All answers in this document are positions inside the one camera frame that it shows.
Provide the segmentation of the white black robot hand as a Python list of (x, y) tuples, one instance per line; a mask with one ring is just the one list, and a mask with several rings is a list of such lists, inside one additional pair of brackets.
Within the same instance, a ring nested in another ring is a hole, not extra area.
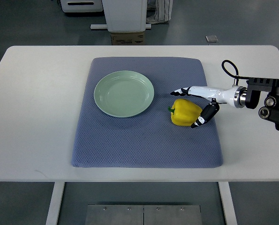
[(173, 96), (195, 96), (205, 98), (210, 103), (202, 109), (197, 120), (190, 126), (196, 128), (209, 122), (220, 109), (220, 104), (229, 104), (236, 108), (242, 108), (240, 104), (240, 87), (234, 86), (228, 90), (214, 89), (210, 87), (191, 86), (180, 88), (170, 93)]

